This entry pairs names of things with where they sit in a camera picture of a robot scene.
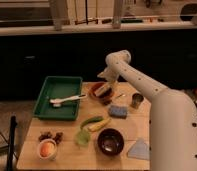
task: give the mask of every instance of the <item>blue sponge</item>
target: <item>blue sponge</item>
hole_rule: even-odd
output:
[[[109,108],[109,115],[112,117],[126,118],[127,117],[127,107],[111,105]]]

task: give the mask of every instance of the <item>green vegetable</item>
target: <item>green vegetable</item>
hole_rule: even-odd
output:
[[[75,136],[75,142],[80,146],[86,146],[89,141],[90,141],[90,133],[85,129],[79,131]]]
[[[75,135],[75,142],[76,144],[80,146],[87,146],[88,142],[90,141],[90,133],[89,131],[83,129],[85,125],[92,123],[92,122],[99,122],[102,121],[102,116],[95,116],[92,118],[89,118],[81,123],[80,125],[80,131]]]
[[[92,123],[92,122],[99,122],[102,121],[104,118],[102,116],[94,116],[92,118],[89,118],[87,120],[85,120],[84,122],[81,123],[81,130],[84,128],[85,125]]]

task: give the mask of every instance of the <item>white utensil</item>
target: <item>white utensil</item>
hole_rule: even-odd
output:
[[[67,98],[56,98],[56,99],[50,99],[50,103],[53,104],[53,107],[61,107],[61,104],[65,101],[73,101],[73,100],[79,100],[87,97],[86,94],[81,94],[81,95],[75,95],[75,96],[70,96]]]

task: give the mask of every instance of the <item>grey cloth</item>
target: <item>grey cloth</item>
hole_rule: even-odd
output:
[[[111,105],[109,108],[109,115],[112,117],[126,118],[127,117],[127,107]]]
[[[130,158],[149,160],[149,146],[144,142],[142,138],[139,138],[136,143],[129,149],[127,156]]]

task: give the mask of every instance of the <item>yellow banana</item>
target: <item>yellow banana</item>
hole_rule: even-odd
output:
[[[99,122],[97,122],[95,124],[90,125],[88,127],[88,130],[91,131],[91,132],[98,131],[101,128],[103,128],[106,124],[108,124],[110,122],[110,120],[111,120],[110,117],[105,118],[102,121],[99,121]]]

